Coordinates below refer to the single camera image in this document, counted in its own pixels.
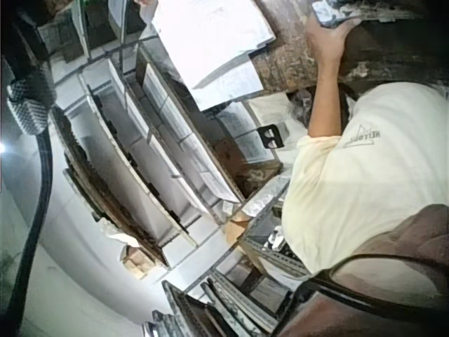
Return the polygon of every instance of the hand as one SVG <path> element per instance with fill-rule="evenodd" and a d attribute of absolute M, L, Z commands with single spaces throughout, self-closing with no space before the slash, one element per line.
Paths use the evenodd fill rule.
<path fill-rule="evenodd" d="M 313 13 L 309 16 L 306 24 L 306 34 L 319 68 L 332 67 L 338 71 L 346 37 L 360 22 L 360 19 L 352 19 L 342 23 L 335 29 L 328 29 L 320 26 Z"/>

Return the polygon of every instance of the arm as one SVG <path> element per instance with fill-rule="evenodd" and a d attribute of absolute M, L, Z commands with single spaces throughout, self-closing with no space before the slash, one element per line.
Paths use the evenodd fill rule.
<path fill-rule="evenodd" d="M 331 137 L 342 135 L 338 70 L 348 33 L 360 20 L 349 20 L 336 29 L 320 26 L 315 15 L 307 21 L 307 37 L 318 63 L 318 79 L 314 107 L 311 113 L 309 136 Z"/>

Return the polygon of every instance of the wire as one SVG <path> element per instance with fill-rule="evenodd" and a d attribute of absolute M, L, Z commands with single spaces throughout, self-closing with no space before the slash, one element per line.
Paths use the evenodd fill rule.
<path fill-rule="evenodd" d="M 6 314 L 1 317 L 0 326 L 6 332 L 4 336 L 17 336 L 22 325 L 29 277 L 31 275 L 39 236 L 45 223 L 53 183 L 53 153 L 48 128 L 36 136 L 36 141 L 41 158 L 41 190 L 39 192 L 36 213 L 34 214 L 32 226 L 20 259 L 18 274 L 15 278 L 8 309 Z"/>

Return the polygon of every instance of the t-shirt logo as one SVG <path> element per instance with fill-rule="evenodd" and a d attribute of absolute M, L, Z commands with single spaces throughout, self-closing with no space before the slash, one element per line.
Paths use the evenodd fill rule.
<path fill-rule="evenodd" d="M 376 138 L 380 138 L 380 131 L 359 125 L 357 134 L 354 137 L 351 137 L 349 142 L 344 144 L 344 147 L 374 145 L 374 139 Z"/>

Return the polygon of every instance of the white t-shirt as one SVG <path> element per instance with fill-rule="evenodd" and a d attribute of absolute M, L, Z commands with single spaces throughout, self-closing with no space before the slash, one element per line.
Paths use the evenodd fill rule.
<path fill-rule="evenodd" d="M 430 204 L 449 204 L 449 104 L 395 83 L 360 98 L 341 137 L 298 143 L 283 232 L 310 272 L 334 266 Z"/>

